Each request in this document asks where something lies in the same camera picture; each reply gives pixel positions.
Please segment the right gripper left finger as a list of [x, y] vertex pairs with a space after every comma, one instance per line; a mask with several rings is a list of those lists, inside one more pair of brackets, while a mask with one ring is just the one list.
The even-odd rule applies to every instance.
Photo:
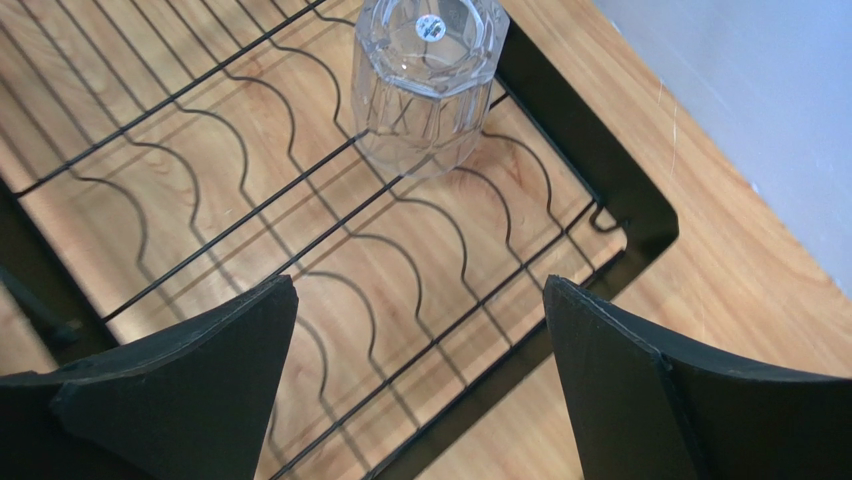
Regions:
[[1, 379], [5, 479], [251, 479], [299, 298], [279, 275], [50, 373]]

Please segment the clear glass cup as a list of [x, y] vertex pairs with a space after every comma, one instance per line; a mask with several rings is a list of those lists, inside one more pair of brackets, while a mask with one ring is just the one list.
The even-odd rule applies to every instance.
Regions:
[[358, 151], [394, 176], [461, 165], [490, 111], [509, 26], [493, 0], [364, 2], [351, 94]]

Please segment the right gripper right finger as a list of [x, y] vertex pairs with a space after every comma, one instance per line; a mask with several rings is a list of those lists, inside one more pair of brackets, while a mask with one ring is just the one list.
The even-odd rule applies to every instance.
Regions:
[[742, 357], [552, 275], [546, 322], [587, 479], [847, 479], [851, 382]]

